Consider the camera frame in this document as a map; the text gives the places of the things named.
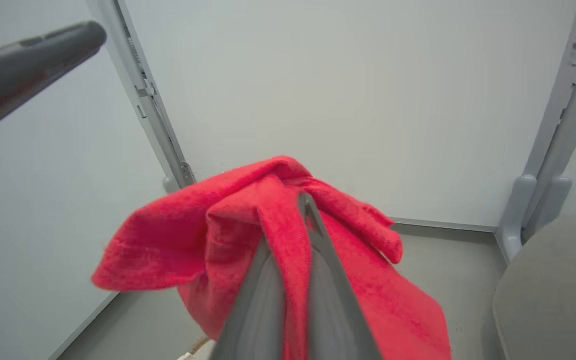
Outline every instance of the gray floor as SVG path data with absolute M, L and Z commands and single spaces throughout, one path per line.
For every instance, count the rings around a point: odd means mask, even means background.
M 396 268 L 443 308 L 455 360 L 502 360 L 490 310 L 506 268 L 492 234 L 397 225 Z M 176 360 L 203 333 L 176 290 L 119 294 L 60 360 Z

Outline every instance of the ribbed fabric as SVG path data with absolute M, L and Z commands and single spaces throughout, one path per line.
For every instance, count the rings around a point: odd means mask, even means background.
M 221 173 L 136 210 L 110 240 L 92 280 L 113 291 L 178 287 L 192 317 L 217 340 L 265 235 L 285 287 L 283 358 L 306 360 L 311 249 L 300 192 L 315 200 L 382 357 L 450 359 L 441 307 L 390 264 L 403 252 L 389 229 L 393 221 L 286 156 Z

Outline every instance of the red towel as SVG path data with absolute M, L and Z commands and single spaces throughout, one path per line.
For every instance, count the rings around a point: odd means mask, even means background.
M 217 339 L 265 234 L 285 286 L 283 358 L 306 360 L 311 248 L 300 192 L 314 198 L 384 360 L 450 359 L 441 307 L 388 262 L 398 263 L 403 251 L 389 229 L 393 221 L 286 156 L 136 210 L 110 240 L 92 280 L 115 291 L 178 287 L 192 317 Z

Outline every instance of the red fabric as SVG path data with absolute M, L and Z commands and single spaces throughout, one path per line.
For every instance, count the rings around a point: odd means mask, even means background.
M 192 317 L 217 339 L 265 234 L 286 292 L 283 358 L 305 360 L 311 250 L 300 192 L 321 212 L 382 357 L 450 359 L 441 307 L 388 262 L 398 263 L 403 251 L 393 221 L 290 157 L 227 171 L 136 210 L 92 280 L 115 291 L 178 287 Z

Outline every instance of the baseboard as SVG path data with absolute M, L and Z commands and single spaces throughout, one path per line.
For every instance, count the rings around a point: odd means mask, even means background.
M 63 344 L 61 344 L 61 346 L 59 346 L 59 348 L 48 358 L 48 360 L 57 360 L 57 358 L 59 358 L 64 353 L 64 351 L 66 351 L 66 349 L 68 349 L 68 347 L 71 346 L 71 344 L 75 341 L 75 339 L 79 335 L 81 335 L 84 330 L 86 330 L 86 328 L 90 325 L 90 323 L 92 323 L 92 321 L 96 317 L 98 317 L 99 314 L 101 314 L 102 310 L 105 309 L 106 306 L 108 306 L 110 304 L 110 301 L 112 301 L 118 295 L 119 295 L 119 292 L 117 292 L 117 291 L 110 292 L 108 297 L 105 298 L 102 301 L 102 303 L 100 303 L 99 306 L 96 307 L 96 309 L 94 309 L 92 314 L 90 314 L 90 316 L 87 317 L 87 319 L 85 319 L 84 322 L 81 323 L 81 325 L 75 330 L 75 332 L 73 332 L 66 339 L 66 341 L 64 341 Z
M 428 221 L 425 219 L 393 218 L 395 224 L 427 226 L 428 228 L 444 228 L 454 230 L 478 231 L 481 233 L 496 233 L 497 227 L 483 225 L 469 225 L 467 223 Z

